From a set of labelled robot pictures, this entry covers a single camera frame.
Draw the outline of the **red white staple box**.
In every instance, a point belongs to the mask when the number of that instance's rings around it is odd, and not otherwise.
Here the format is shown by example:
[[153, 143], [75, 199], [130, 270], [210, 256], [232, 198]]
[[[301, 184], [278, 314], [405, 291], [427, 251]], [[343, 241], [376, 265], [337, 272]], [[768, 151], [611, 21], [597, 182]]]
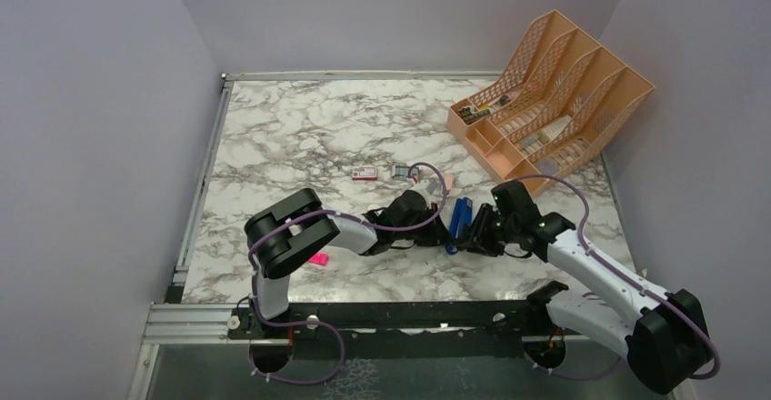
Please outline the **red white staple box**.
[[353, 180], [376, 180], [378, 170], [376, 166], [371, 165], [355, 167], [352, 169], [351, 177]]

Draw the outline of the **white stapler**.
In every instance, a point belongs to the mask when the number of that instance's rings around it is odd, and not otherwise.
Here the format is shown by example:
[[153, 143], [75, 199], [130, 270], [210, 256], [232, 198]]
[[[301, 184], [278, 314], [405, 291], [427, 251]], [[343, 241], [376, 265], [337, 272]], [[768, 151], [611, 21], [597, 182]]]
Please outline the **white stapler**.
[[379, 207], [375, 207], [375, 208], [367, 210], [366, 213], [367, 214], [375, 214], [375, 215], [377, 215], [379, 212], [381, 212], [384, 209], [385, 209], [385, 207], [379, 206]]

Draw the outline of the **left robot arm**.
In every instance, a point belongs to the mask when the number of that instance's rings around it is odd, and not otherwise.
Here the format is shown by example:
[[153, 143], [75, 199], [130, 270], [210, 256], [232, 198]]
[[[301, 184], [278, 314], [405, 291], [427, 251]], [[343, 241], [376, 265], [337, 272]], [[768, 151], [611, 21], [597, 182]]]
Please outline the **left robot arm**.
[[399, 241], [440, 246], [452, 236], [423, 188], [405, 190], [385, 207], [343, 214], [303, 188], [251, 216], [244, 225], [247, 259], [254, 268], [251, 324], [259, 334], [285, 328], [290, 276], [330, 245], [361, 256], [379, 255]]

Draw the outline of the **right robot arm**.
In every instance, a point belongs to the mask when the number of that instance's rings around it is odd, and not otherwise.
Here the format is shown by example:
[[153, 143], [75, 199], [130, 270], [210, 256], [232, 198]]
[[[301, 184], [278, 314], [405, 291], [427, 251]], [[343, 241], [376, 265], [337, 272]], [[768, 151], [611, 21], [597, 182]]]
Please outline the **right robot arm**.
[[696, 296], [685, 289], [672, 293], [605, 254], [584, 234], [586, 215], [574, 224], [557, 212], [541, 213], [521, 178], [495, 186], [491, 194], [494, 202], [481, 205], [459, 237], [460, 249], [499, 256], [507, 245], [517, 245], [588, 290], [582, 295], [557, 281], [537, 289], [526, 298], [529, 329], [586, 336], [660, 395], [687, 379], [719, 372], [721, 359]]

